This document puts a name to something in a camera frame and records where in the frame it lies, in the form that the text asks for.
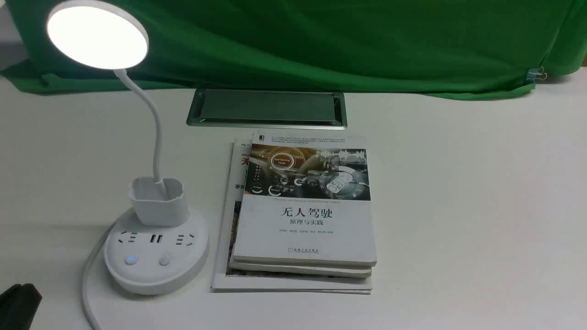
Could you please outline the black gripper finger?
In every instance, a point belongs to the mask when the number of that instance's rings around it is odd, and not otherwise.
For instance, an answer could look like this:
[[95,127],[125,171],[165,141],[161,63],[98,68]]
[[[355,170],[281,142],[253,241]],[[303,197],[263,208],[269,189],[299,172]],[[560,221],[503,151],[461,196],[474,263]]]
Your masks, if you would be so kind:
[[0,296],[0,328],[29,330],[42,295],[30,283],[14,284]]

